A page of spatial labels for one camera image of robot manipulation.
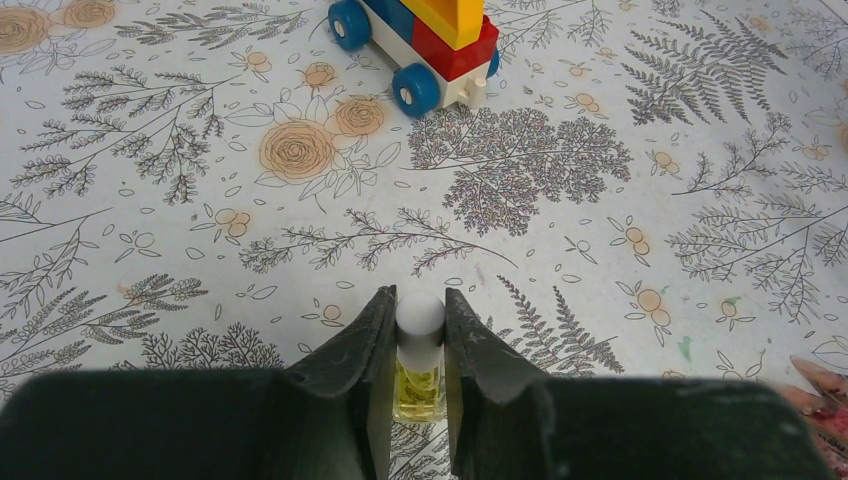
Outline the person's hand dark nails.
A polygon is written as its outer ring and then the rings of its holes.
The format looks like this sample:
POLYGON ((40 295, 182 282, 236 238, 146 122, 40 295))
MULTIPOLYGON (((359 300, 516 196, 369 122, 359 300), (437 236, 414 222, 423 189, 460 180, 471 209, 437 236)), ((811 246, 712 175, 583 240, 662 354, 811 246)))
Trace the person's hand dark nails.
POLYGON ((847 377, 798 356, 790 361, 815 392, 780 383, 774 388, 810 427, 812 442, 832 477, 846 479, 847 377))

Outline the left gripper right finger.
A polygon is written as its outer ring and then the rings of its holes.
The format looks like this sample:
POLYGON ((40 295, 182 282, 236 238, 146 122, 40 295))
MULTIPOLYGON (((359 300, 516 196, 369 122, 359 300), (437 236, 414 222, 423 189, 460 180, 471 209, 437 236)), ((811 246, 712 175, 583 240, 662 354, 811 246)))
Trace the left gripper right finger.
POLYGON ((462 479, 828 479, 774 390, 715 379, 561 378, 445 292, 450 463, 462 479))

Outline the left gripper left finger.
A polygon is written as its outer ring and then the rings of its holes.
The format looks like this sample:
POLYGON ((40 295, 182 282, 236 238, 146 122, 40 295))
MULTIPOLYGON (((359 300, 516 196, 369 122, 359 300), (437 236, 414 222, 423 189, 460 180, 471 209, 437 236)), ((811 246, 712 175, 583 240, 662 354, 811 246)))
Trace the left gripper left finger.
POLYGON ((5 479, 385 479, 394 287, 287 368, 77 371, 1 412, 5 479))

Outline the yellow nail polish bottle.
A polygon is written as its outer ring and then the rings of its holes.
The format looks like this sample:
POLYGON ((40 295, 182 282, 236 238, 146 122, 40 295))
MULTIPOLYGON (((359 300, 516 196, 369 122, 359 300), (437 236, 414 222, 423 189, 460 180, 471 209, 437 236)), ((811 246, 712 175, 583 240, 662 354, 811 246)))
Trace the yellow nail polish bottle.
POLYGON ((441 421, 446 413, 442 365, 416 372, 397 361, 392 406, 396 422, 429 424, 441 421))

